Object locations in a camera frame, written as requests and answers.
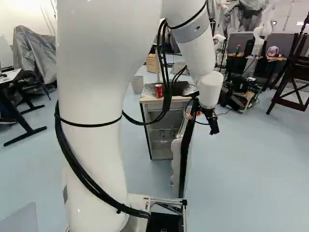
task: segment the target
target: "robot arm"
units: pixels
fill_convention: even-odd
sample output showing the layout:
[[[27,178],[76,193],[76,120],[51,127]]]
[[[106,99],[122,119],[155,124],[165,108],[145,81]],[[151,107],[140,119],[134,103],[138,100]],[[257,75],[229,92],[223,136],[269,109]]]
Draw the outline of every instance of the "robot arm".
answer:
[[[163,2],[163,17],[171,29],[199,90],[199,104],[211,127],[218,133],[217,118],[213,112],[223,82],[223,76],[213,71],[216,56],[211,27],[204,0]]]
[[[65,143],[91,176],[92,193],[64,165],[64,196],[72,232],[119,232],[129,215],[102,201],[102,189],[130,206],[120,145],[120,119],[130,79],[147,56],[162,15],[213,116],[223,77],[204,0],[62,0],[57,3],[57,83]],[[59,118],[56,120],[59,129]],[[107,126],[98,126],[112,122]]]

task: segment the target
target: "trash bin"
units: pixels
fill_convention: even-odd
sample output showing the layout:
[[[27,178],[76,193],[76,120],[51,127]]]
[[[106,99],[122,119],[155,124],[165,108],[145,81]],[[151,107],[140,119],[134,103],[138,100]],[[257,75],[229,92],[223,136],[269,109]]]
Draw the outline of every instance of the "trash bin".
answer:
[[[135,94],[141,94],[144,88],[144,77],[143,76],[135,76],[131,81],[131,85],[133,88],[133,92]]]

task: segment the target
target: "wall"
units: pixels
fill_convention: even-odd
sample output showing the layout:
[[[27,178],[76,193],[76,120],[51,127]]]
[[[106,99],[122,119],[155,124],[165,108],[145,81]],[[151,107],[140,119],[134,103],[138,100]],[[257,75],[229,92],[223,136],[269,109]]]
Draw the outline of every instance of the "wall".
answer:
[[[3,34],[9,44],[13,44],[14,27],[18,25],[39,34],[55,35],[56,20],[51,1],[1,0],[0,35]]]
[[[297,26],[298,21],[304,21],[309,11],[309,0],[281,0],[275,11],[274,20],[277,24],[274,26],[274,32],[282,32],[284,29],[284,23],[289,15],[288,23],[284,30],[284,33],[297,33],[300,32],[302,26]],[[309,33],[309,25],[306,26],[305,32]]]

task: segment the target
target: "red soda can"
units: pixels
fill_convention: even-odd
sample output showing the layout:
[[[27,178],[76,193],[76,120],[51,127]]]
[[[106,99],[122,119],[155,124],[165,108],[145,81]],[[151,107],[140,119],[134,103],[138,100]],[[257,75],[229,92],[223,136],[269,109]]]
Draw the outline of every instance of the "red soda can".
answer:
[[[162,98],[163,97],[163,87],[162,87],[162,85],[157,84],[154,87],[155,87],[155,96],[157,98]]]

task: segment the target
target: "light blue floor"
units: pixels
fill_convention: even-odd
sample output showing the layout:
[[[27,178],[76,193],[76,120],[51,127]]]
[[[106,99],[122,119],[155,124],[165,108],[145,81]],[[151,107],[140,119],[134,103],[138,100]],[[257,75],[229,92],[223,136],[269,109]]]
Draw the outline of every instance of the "light blue floor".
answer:
[[[156,80],[145,66],[137,74],[144,75],[146,83]],[[197,125],[186,195],[191,232],[309,231],[309,114],[276,105],[267,116],[273,94],[263,93],[247,114],[219,116],[219,135],[210,136],[208,127]],[[46,125],[47,131],[0,147],[0,219],[35,202],[39,232],[63,232],[66,225],[63,155],[54,132],[56,92],[51,98],[36,99],[36,105],[46,107],[25,115],[32,127]],[[131,86],[124,110],[141,120],[139,96]],[[218,113],[226,111],[217,108]],[[122,124],[128,191],[172,197],[170,162],[150,161],[143,127],[124,119]],[[0,142],[21,133],[19,125],[1,126]]]

